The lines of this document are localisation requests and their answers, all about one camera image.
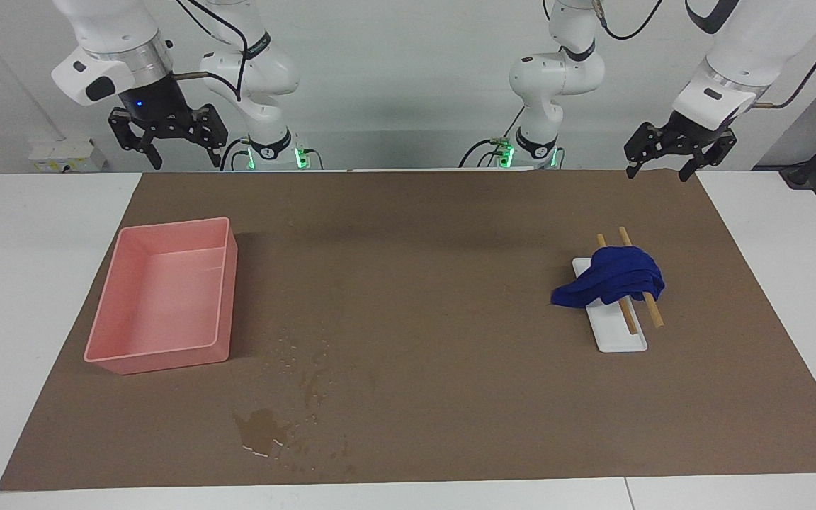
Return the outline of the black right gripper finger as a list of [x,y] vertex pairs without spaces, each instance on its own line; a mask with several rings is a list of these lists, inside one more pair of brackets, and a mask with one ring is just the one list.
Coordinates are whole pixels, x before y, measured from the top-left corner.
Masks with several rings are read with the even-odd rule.
[[218,170],[222,165],[222,151],[229,141],[229,132],[213,104],[205,104],[195,111],[195,138]]
[[109,125],[116,141],[125,151],[145,155],[154,170],[161,170],[163,159],[153,145],[153,140],[158,135],[158,120],[135,119],[127,110],[111,110]]

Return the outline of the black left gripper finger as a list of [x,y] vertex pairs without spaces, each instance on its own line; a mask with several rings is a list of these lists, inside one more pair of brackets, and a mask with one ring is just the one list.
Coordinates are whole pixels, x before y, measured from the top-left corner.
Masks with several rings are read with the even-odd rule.
[[736,142],[735,133],[732,130],[726,130],[707,149],[695,148],[692,157],[678,172],[680,182],[686,183],[697,171],[707,166],[715,167],[722,164]]
[[659,159],[667,154],[667,130],[653,123],[643,122],[625,143],[625,158],[628,168],[625,173],[629,179],[641,170],[644,164]]

